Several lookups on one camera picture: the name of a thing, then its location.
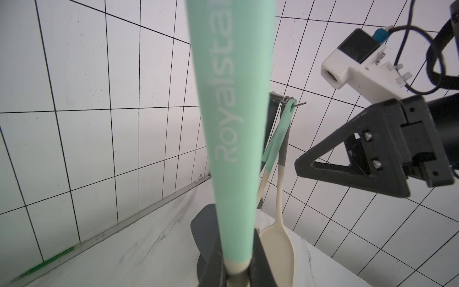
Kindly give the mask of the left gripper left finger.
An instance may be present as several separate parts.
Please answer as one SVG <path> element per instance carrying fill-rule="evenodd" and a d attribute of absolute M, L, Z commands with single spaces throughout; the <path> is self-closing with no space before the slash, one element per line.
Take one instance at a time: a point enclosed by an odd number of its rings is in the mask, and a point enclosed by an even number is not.
<path fill-rule="evenodd" d="M 225 287 L 226 283 L 226 269 L 222 253 L 221 239 L 218 236 L 206 267 L 206 286 Z"/>

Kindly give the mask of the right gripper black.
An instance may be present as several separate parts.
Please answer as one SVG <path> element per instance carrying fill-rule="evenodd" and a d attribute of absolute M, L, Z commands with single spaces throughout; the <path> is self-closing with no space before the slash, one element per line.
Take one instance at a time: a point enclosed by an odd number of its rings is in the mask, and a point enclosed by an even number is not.
<path fill-rule="evenodd" d="M 349 164 L 320 163 L 344 144 Z M 429 187 L 455 182 L 459 168 L 459 97 L 421 96 L 371 105 L 295 161 L 296 174 L 386 196 L 407 198 L 413 177 Z"/>

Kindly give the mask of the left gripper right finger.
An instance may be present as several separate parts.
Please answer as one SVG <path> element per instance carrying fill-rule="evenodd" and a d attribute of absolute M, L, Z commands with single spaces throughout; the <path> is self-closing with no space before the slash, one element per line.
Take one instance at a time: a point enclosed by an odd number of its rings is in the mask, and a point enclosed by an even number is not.
<path fill-rule="evenodd" d="M 277 287 L 257 229 L 253 237 L 251 287 Z"/>

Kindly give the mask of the cream spatula green handle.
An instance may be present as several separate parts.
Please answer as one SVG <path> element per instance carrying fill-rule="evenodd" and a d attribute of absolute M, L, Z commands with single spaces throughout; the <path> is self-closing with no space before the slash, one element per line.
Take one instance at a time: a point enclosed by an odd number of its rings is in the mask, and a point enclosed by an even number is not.
<path fill-rule="evenodd" d="M 187 1 L 198 100 L 231 276 L 252 258 L 275 29 L 274 1 Z"/>

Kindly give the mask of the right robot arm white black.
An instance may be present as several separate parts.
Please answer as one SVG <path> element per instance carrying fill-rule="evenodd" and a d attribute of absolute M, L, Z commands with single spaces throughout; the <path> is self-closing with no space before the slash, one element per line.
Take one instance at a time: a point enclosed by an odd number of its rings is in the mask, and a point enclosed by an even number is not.
<path fill-rule="evenodd" d="M 459 39 L 459 4 L 431 37 L 408 22 L 377 30 L 354 30 L 321 67 L 322 77 L 335 89 L 350 86 L 369 106 L 295 161 L 296 174 L 386 196 L 411 195 L 408 178 L 428 187 L 451 185 L 459 170 L 459 79 L 447 74 L 443 49 Z M 385 42 L 395 32 L 414 31 L 429 43 L 426 74 L 434 90 L 453 92 L 426 101 L 411 90 L 410 74 L 400 74 L 399 62 L 383 62 Z"/>

